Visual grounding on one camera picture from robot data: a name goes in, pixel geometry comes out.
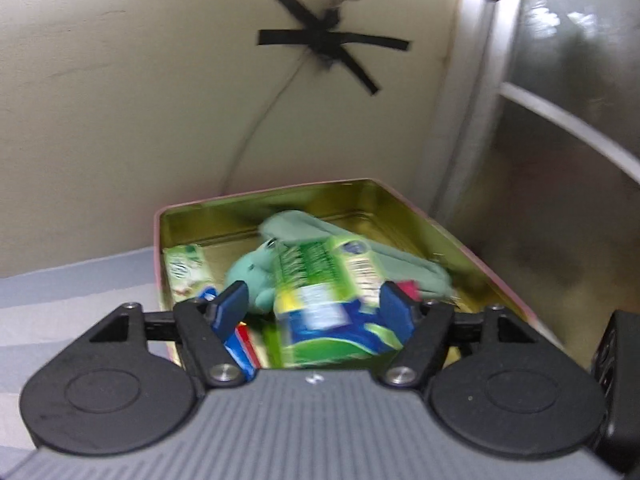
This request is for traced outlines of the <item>teal zip pouch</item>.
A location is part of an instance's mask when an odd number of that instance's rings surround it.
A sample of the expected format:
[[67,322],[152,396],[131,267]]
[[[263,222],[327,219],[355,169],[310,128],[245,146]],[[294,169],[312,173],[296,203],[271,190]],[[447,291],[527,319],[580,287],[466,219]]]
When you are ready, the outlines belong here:
[[335,255],[354,260],[358,270],[378,276],[382,281],[416,284],[420,299],[452,299],[454,286],[448,272],[433,261],[403,252],[299,210],[279,212],[262,222],[259,233],[264,240],[285,244],[326,242]]

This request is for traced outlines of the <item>metal window frame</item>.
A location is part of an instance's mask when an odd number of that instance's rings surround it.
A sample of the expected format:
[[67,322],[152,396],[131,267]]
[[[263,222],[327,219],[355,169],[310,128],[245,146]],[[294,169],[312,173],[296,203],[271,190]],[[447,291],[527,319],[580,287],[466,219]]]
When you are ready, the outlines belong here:
[[436,218],[522,295],[639,286],[639,0],[484,0]]

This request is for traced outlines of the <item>pink metal tin box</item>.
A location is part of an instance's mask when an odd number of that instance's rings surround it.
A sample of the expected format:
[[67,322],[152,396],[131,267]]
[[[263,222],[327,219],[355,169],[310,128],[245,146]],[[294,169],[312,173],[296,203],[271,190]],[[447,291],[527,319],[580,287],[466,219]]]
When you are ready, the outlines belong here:
[[385,184],[371,179],[270,188],[171,205],[155,218],[155,272],[160,306],[171,295],[164,253],[175,246],[202,248],[216,289],[224,288],[232,264],[257,248],[260,226],[279,212],[299,210],[359,237],[431,260],[449,274],[457,311],[475,313],[490,304],[511,309],[548,339],[554,336],[536,313],[469,248]]

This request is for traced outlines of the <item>striped blue bed sheet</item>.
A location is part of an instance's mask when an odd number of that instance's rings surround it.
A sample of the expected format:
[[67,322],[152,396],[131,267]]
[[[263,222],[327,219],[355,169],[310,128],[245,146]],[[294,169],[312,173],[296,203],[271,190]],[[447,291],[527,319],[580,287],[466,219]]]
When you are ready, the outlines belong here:
[[34,449],[18,409],[26,380],[125,302],[158,307],[151,248],[2,278],[2,472]]

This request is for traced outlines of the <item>large green carton box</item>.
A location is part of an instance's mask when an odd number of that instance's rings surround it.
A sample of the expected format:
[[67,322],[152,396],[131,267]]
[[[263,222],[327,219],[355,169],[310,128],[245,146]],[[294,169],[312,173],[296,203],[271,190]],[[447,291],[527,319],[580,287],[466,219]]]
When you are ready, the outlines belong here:
[[326,242],[277,242],[276,348],[284,368],[375,359],[401,349],[380,313],[378,276]]

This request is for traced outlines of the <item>teal plush toy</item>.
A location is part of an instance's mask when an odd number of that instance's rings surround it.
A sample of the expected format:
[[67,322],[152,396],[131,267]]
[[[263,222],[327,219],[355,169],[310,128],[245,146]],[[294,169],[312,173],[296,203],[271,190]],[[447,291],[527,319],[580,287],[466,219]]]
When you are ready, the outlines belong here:
[[248,252],[230,266],[226,275],[226,285],[242,281],[248,288],[248,310],[253,314],[268,314],[273,309],[276,296],[274,259],[276,240],[272,238]]

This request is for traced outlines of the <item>small green packet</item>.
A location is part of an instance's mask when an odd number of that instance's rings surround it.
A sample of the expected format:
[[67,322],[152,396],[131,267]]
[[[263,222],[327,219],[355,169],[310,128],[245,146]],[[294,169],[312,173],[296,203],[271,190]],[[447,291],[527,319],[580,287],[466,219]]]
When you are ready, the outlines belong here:
[[200,298],[213,300],[218,292],[213,274],[198,244],[185,244],[163,250],[171,299],[178,302]]

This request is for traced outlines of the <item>black tape cross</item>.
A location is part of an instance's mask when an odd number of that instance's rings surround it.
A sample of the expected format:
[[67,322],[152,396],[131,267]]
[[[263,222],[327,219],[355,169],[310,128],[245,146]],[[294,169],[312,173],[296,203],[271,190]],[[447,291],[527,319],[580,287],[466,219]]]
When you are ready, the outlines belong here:
[[342,64],[375,96],[380,87],[367,70],[345,48],[345,44],[363,44],[399,52],[408,52],[411,42],[387,36],[340,32],[341,12],[337,6],[326,9],[320,16],[311,12],[299,0],[276,0],[300,25],[298,29],[259,29],[256,44],[261,47],[295,46],[311,50],[327,68]]

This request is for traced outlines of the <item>magenta wallet pouch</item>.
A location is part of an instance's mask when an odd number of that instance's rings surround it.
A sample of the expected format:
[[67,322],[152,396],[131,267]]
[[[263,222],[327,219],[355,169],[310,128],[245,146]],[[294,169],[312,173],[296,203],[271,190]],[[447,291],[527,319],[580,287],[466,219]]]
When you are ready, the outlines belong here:
[[401,281],[397,282],[397,286],[400,290],[413,301],[419,301],[420,295],[418,286],[415,281]]

